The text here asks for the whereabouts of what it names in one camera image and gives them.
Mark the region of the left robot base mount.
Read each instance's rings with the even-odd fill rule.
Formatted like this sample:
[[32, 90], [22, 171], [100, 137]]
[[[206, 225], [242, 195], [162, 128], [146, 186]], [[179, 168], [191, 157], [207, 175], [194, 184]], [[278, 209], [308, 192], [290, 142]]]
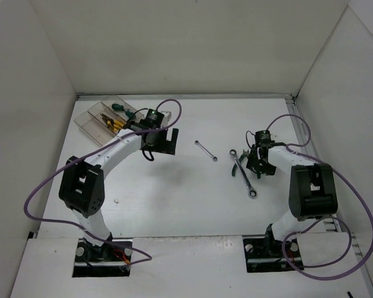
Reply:
[[129, 277], [132, 242], [116, 240], [122, 248], [104, 243], [93, 246], [79, 239], [75, 250], [73, 278], [120, 278]]

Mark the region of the green stubby Phillips screwdriver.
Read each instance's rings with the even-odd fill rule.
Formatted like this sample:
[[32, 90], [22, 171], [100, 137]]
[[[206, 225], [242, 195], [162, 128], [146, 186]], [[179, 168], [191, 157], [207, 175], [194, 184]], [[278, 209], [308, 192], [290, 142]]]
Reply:
[[131, 110], [126, 110], [124, 113], [128, 117], [129, 120], [136, 118], [136, 113]]

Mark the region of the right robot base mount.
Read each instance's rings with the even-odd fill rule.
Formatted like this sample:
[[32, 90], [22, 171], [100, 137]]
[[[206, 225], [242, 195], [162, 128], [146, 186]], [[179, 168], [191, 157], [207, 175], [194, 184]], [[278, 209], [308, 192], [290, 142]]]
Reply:
[[282, 253], [282, 242], [274, 238], [272, 224], [263, 235], [243, 237], [248, 273], [280, 273], [293, 271]]

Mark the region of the green stubby flathead screwdriver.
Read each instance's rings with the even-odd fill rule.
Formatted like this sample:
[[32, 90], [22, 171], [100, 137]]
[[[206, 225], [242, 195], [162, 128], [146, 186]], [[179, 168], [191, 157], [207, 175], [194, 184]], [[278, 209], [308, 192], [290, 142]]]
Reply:
[[135, 110], [132, 109], [126, 109], [123, 105], [120, 105], [118, 103], [114, 103], [111, 105], [111, 109], [116, 112], [124, 112], [124, 113], [135, 113]]

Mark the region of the yellow needle-nose pliers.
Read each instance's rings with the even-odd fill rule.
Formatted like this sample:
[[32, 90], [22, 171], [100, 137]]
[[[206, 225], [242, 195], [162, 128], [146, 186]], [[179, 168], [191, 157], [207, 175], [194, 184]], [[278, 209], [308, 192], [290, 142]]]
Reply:
[[118, 120], [115, 120], [115, 119], [113, 119], [113, 118], [110, 118], [109, 116], [107, 116], [107, 115], [105, 115], [105, 114], [101, 114], [101, 118], [102, 118], [102, 120], [103, 120], [105, 123], [106, 123], [108, 120], [111, 121], [111, 122], [113, 122], [113, 121], [120, 122], [120, 121], [118, 121]]

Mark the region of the green handled pliers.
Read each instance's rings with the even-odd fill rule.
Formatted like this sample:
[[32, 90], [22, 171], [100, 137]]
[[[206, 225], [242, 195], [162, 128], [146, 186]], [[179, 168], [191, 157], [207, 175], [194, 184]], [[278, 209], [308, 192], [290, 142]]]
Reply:
[[[239, 158], [238, 158], [239, 162], [242, 163], [246, 158], [248, 158], [248, 156], [249, 156], [249, 151], [243, 150], [243, 151], [242, 151], [242, 154], [241, 154], [241, 155], [239, 156]], [[232, 177], [235, 177], [235, 175], [236, 175], [236, 170], [237, 170], [237, 165], [234, 164], [234, 165], [233, 165], [233, 168], [232, 168], [232, 170], [231, 170], [231, 176], [232, 176]]]

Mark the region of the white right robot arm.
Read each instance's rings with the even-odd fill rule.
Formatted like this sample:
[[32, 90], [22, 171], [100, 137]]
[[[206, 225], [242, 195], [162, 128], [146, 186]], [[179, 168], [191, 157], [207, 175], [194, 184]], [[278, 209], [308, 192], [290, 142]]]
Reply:
[[268, 226], [270, 236], [262, 241], [264, 251], [276, 256], [284, 250], [288, 234], [300, 233], [338, 210], [333, 170], [326, 163], [315, 163], [291, 152], [285, 143], [272, 140], [268, 130], [257, 131], [254, 140], [246, 168], [258, 179], [278, 172], [289, 178], [288, 210]]

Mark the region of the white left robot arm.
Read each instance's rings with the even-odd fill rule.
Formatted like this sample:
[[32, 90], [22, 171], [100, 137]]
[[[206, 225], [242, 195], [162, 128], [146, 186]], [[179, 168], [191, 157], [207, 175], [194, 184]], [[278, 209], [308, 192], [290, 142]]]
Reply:
[[149, 109], [147, 115], [138, 122], [126, 122], [111, 140], [114, 145], [75, 163], [63, 172], [59, 198], [76, 215], [85, 231], [85, 240], [91, 244], [89, 252], [97, 260], [106, 260], [112, 252], [112, 245], [108, 242], [112, 235], [101, 212], [107, 175], [125, 158], [139, 150], [143, 153], [174, 155], [178, 129], [172, 130], [170, 140], [167, 140], [167, 129], [156, 131], [167, 126], [171, 117], [170, 111]]

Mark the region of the yellow black cutting pliers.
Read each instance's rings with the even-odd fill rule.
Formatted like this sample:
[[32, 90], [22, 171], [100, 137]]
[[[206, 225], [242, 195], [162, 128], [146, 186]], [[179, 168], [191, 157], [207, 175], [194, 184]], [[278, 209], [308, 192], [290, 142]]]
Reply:
[[118, 134], [123, 129], [124, 125], [121, 122], [111, 122], [108, 120], [106, 126], [112, 133]]

